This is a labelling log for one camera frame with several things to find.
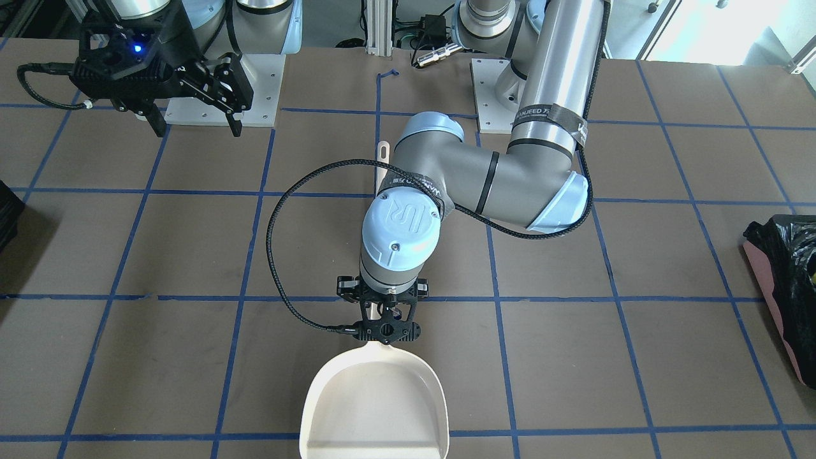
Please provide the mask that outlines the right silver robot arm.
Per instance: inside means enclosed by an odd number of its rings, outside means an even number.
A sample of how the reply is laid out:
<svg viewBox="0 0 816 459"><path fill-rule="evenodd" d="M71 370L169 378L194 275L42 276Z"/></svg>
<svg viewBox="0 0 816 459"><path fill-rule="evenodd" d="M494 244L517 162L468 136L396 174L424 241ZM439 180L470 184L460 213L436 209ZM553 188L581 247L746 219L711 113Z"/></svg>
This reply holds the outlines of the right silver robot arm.
<svg viewBox="0 0 816 459"><path fill-rule="evenodd" d="M93 1L69 79L149 123L275 125L286 56L300 51L300 1Z"/></svg>

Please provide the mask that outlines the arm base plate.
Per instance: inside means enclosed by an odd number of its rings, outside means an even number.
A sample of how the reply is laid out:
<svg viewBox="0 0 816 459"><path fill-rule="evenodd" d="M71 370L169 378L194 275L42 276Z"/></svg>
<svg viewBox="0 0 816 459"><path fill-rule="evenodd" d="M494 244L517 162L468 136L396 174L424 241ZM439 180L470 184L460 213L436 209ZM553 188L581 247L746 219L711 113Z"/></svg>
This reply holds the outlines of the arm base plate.
<svg viewBox="0 0 816 459"><path fill-rule="evenodd" d="M286 56L225 53L176 69L164 113L167 124L228 127L225 113L242 110L244 127L275 123Z"/></svg>

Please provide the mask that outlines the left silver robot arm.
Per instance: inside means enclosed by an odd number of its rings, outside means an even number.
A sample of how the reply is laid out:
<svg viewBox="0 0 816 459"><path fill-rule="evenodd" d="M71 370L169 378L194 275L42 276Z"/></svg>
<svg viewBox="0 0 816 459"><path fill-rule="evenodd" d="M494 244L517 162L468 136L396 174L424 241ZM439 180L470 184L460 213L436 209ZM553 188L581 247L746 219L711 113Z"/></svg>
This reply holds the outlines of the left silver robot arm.
<svg viewBox="0 0 816 459"><path fill-rule="evenodd" d="M416 339L419 274L460 211L521 239L560 237L586 220L594 189L584 159L588 113L612 3L545 1L505 152L467 145L446 114L412 116L361 227L360 272L337 294L361 320L330 331L362 342Z"/></svg>

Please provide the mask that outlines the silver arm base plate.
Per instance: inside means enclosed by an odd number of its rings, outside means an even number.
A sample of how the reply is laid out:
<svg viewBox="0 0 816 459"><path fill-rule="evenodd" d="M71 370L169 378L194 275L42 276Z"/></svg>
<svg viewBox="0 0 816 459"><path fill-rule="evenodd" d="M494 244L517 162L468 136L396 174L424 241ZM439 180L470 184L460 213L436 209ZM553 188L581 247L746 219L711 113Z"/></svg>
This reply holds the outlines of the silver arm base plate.
<svg viewBox="0 0 816 459"><path fill-rule="evenodd" d="M530 68L527 79L510 60L473 59L471 64L479 128L514 140L537 139L563 145L586 142L583 116L588 82L559 62Z"/></svg>

